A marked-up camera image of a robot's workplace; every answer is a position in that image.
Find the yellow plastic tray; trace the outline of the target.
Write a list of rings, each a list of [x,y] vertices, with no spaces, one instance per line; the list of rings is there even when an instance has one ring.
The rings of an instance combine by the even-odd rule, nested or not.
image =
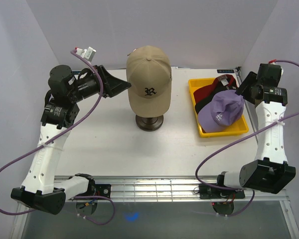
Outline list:
[[[192,107],[195,114],[196,122],[197,122],[197,128],[200,137],[202,138],[208,138],[208,137],[223,137],[223,136],[238,136],[242,135],[244,133],[247,133],[249,131],[248,124],[245,120],[244,115],[242,115],[235,123],[233,123],[231,126],[228,126],[221,132],[213,132],[213,133],[206,133],[201,125],[198,122],[198,116],[195,111],[195,105],[196,101],[194,98],[194,92],[202,87],[205,87],[207,85],[211,85],[214,81],[214,78],[198,78],[198,79],[189,79],[188,80],[188,88],[189,88],[189,94],[191,96],[192,101]]]

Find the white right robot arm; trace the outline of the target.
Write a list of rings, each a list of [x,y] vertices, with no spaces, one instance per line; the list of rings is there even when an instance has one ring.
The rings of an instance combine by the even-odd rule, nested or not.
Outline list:
[[[279,193],[296,175],[288,165],[284,148],[284,117],[288,103],[287,91],[278,87],[282,68],[260,64],[258,72],[250,72],[236,91],[254,104],[258,119],[258,148],[254,161],[239,171],[223,171],[217,177],[215,192],[228,197],[233,189],[245,188],[266,193]]]

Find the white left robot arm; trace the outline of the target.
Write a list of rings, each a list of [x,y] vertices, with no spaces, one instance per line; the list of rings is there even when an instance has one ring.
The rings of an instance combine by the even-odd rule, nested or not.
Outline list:
[[[78,77],[67,65],[58,65],[49,73],[50,90],[45,97],[41,118],[39,150],[29,172],[11,198],[31,209],[57,215],[65,201],[76,196],[92,198],[96,193],[91,175],[78,173],[55,183],[56,168],[63,146],[79,113],[77,103],[92,95],[114,97],[131,87],[129,82],[112,76],[104,66],[83,69]]]

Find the lavender baseball cap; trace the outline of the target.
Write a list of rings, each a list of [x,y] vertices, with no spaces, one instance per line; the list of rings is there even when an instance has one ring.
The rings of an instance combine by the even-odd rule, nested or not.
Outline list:
[[[221,132],[235,123],[243,114],[244,99],[235,90],[224,90],[206,97],[210,100],[197,114],[206,133]]]

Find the black NY baseball cap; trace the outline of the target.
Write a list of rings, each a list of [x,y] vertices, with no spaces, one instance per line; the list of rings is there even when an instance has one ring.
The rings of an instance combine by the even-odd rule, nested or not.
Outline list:
[[[210,103],[210,100],[208,98],[202,99],[195,105],[195,111],[198,114],[202,108],[204,108],[208,103]]]

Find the beige mannequin head stand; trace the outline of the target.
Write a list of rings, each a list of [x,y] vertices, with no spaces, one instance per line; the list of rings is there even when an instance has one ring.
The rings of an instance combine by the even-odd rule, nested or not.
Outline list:
[[[143,131],[156,131],[163,124],[163,115],[153,118],[145,118],[136,115],[136,124]]]

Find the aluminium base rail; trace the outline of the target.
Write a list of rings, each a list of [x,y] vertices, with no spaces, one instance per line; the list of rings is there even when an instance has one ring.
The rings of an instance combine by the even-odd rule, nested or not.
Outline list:
[[[225,197],[204,196],[194,178],[95,177],[96,184],[109,184],[107,196],[113,202],[225,201]]]

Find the red baseball cap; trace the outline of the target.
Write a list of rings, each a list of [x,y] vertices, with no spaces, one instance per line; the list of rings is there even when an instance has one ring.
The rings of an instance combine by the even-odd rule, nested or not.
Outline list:
[[[198,103],[199,101],[205,99],[206,97],[210,96],[212,93],[215,92],[215,90],[217,88],[220,87],[229,87],[229,86],[237,86],[237,82],[235,80],[235,78],[232,75],[229,74],[225,74],[225,75],[221,75],[216,77],[213,80],[213,83],[210,85],[206,85],[204,87],[201,87],[199,89],[197,89],[194,93],[194,99],[195,102]]]

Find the beige baseball cap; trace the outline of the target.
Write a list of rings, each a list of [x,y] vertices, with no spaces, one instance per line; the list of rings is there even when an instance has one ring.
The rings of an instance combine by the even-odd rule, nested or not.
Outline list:
[[[172,72],[168,56],[160,48],[146,45],[130,53],[126,77],[133,112],[143,118],[165,114],[171,102]]]

